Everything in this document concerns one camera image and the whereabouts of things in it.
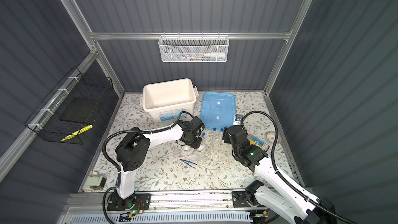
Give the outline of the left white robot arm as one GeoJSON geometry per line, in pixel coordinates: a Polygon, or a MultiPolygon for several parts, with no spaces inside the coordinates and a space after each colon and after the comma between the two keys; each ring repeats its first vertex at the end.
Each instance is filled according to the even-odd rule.
{"type": "Polygon", "coordinates": [[[190,121],[177,120],[170,126],[152,131],[129,130],[116,148],[118,196],[126,199],[135,194],[136,170],[144,163],[148,150],[167,142],[198,149],[204,129],[203,121],[195,116],[190,121]]]}

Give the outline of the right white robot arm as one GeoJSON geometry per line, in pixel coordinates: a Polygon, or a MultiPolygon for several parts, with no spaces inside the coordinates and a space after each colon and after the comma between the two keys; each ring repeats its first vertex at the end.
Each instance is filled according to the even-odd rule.
{"type": "Polygon", "coordinates": [[[245,188],[245,201],[252,207],[265,206],[290,224],[335,224],[335,207],[328,199],[320,200],[280,170],[262,148],[250,144],[243,124],[236,115],[233,125],[225,128],[224,142],[231,144],[233,158],[259,176],[245,188]]]}

